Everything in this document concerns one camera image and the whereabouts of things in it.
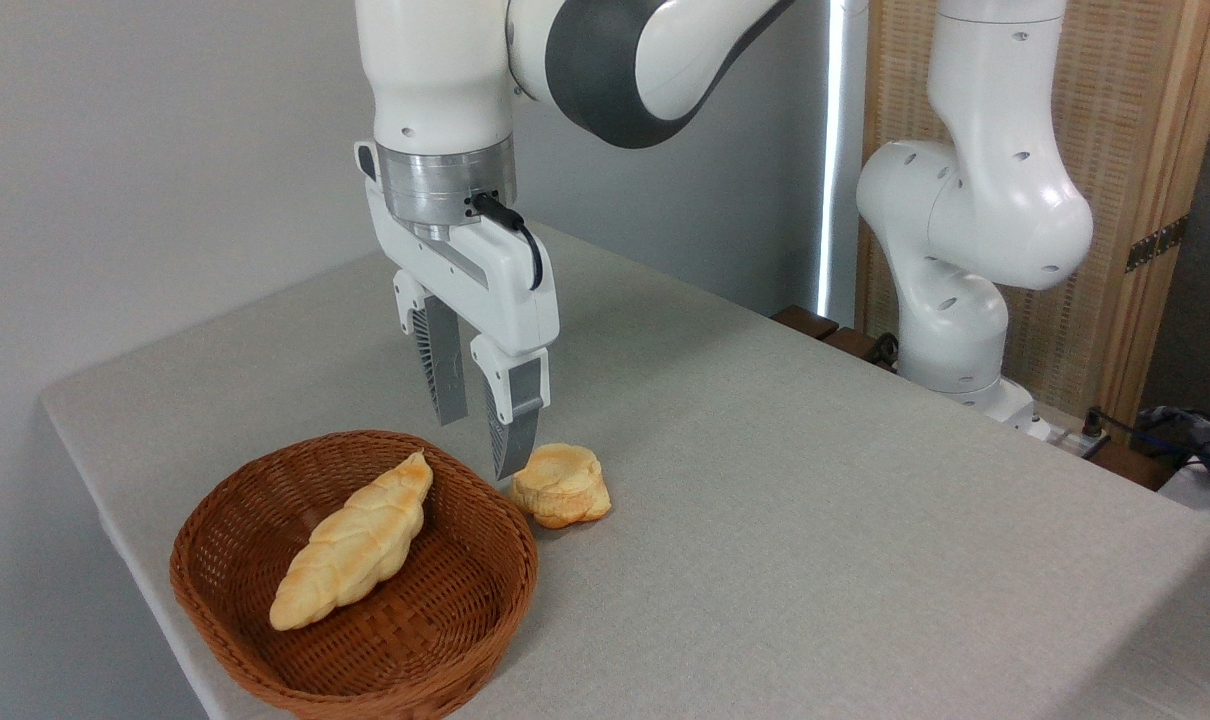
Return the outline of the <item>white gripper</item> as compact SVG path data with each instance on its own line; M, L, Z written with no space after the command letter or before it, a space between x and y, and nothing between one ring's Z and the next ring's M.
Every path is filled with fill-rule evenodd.
M448 425L468 414L460 316L482 333L471 355L486 384L495 476L512 477L526 468L538 414L551 405L544 347L560 329L549 250L529 225L512 229L474 209L477 197L503 209L514 201L513 142L444 155L358 142L355 161L378 243L401 267L401 332L416 342L436 416Z

